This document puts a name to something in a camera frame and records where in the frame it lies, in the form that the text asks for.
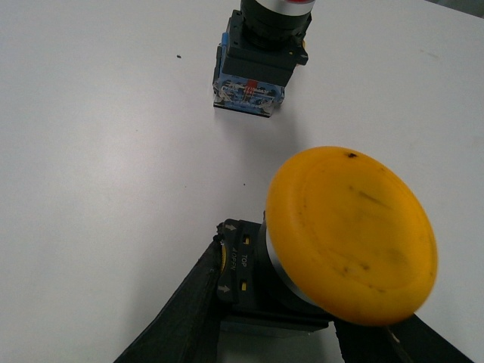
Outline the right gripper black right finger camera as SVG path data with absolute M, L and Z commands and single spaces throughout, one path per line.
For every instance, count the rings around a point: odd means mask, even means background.
M 416 315 L 384 327 L 334 321 L 345 362 L 470 362 Z

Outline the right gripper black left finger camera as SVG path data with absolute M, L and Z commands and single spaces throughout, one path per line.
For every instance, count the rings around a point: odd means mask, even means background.
M 213 240 L 156 318 L 117 362 L 215 362 L 223 305 L 216 289 L 222 267 Z

